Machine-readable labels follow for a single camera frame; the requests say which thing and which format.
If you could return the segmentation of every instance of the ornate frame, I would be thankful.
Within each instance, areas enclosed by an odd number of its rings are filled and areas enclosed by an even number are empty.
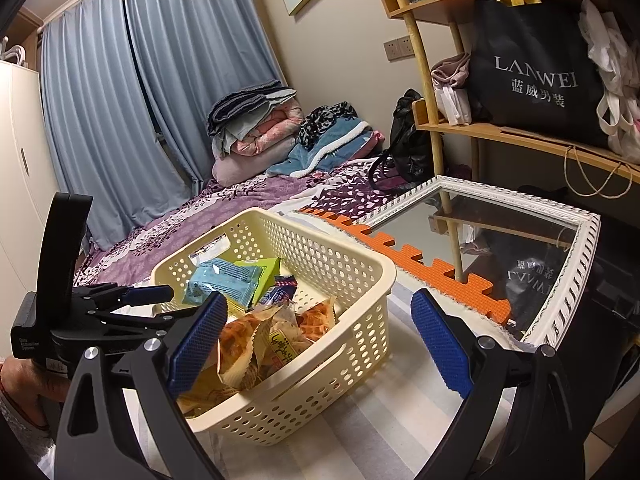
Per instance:
[[[357,224],[377,227],[438,191],[463,193],[488,202],[512,206],[576,226],[574,243],[554,286],[522,341],[535,346],[559,347],[585,289],[600,235],[600,216],[537,196],[479,182],[436,176],[410,192],[359,219]]]

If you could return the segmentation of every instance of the human hand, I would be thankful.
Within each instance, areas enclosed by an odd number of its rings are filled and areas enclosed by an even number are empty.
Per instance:
[[[52,374],[31,359],[7,358],[0,368],[0,383],[5,393],[36,426],[46,426],[38,396],[64,402],[70,381]]]

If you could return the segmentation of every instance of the basket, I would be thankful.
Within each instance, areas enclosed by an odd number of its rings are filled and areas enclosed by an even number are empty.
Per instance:
[[[171,285],[175,291],[163,311],[190,306],[180,302],[195,270],[189,255],[222,235],[230,241],[220,255],[225,260],[279,256],[298,280],[298,304],[337,298],[338,323],[318,342],[256,387],[188,420],[195,433],[215,430],[271,446],[319,415],[380,364],[388,351],[386,296],[396,280],[396,266],[356,242],[252,208],[156,266],[152,283]]]

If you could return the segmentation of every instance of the person's arm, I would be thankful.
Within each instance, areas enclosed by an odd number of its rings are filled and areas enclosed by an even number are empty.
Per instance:
[[[31,360],[7,358],[0,364],[0,412],[29,456],[37,462],[52,446],[39,396],[63,402],[69,381]]]

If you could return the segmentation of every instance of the wardrobe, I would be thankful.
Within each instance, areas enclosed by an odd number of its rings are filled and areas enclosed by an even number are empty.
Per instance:
[[[58,184],[37,72],[0,61],[0,356],[25,293],[36,289],[40,245]]]

